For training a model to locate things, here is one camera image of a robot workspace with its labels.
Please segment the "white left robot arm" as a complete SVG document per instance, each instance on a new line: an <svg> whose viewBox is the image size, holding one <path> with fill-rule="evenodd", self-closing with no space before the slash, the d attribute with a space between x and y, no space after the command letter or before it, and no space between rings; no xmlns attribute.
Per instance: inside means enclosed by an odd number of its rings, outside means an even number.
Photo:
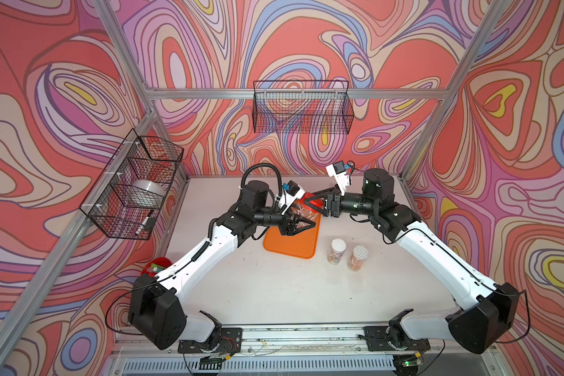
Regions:
<svg viewBox="0 0 564 376"><path fill-rule="evenodd" d="M313 221L291 210L304 195L304 189L290 181L274 203L267 205L266 183L252 180L243 184L237 202L210 222L202 243L155 276L143 274L135 281L128 322L160 350L180 339L215 347L218 322L208 313L186 313L186 296L217 263L253 238L258 227L277 227L284 236L312 229Z"/></svg>

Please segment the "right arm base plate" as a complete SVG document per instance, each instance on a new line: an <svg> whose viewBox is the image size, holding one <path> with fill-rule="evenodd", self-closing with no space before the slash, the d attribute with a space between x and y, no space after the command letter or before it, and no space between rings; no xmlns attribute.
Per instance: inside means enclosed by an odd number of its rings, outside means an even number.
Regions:
<svg viewBox="0 0 564 376"><path fill-rule="evenodd" d="M431 349L427 339L413 340L402 330L393 326L366 326L357 338L366 342L370 352L413 352L426 353Z"/></svg>

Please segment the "red lid candy jar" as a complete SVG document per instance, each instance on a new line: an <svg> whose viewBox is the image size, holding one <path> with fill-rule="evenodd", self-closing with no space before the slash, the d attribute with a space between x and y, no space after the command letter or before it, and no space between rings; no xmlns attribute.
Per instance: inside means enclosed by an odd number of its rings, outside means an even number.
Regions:
<svg viewBox="0 0 564 376"><path fill-rule="evenodd" d="M320 213L305 204L305 199L311 198L313 196L314 194L312 193L305 193L301 199L297 199L291 208L293 213L297 216L301 216L305 219L315 222L318 219Z"/></svg>

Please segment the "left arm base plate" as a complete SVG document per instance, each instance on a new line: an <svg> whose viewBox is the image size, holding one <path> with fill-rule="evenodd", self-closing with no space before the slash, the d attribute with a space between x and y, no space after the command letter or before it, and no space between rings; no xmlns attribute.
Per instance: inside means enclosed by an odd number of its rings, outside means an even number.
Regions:
<svg viewBox="0 0 564 376"><path fill-rule="evenodd" d="M178 353L205 355L234 355L241 351L243 329L241 327L223 327L216 329L205 342L181 340Z"/></svg>

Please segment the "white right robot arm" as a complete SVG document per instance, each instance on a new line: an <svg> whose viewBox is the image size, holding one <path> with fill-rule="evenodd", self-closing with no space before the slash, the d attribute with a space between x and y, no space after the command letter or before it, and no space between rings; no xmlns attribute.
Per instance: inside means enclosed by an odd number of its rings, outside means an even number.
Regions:
<svg viewBox="0 0 564 376"><path fill-rule="evenodd" d="M366 216L390 244L415 257L451 294L456 307L432 313L406 309L389 321L386 340L405 349L424 339L455 341L470 353L482 354L513 325L520 292L499 285L454 253L407 205L396 202L393 177L384 169L363 174L362 191L347 191L346 172L333 172L336 186L307 197L305 205L322 216Z"/></svg>

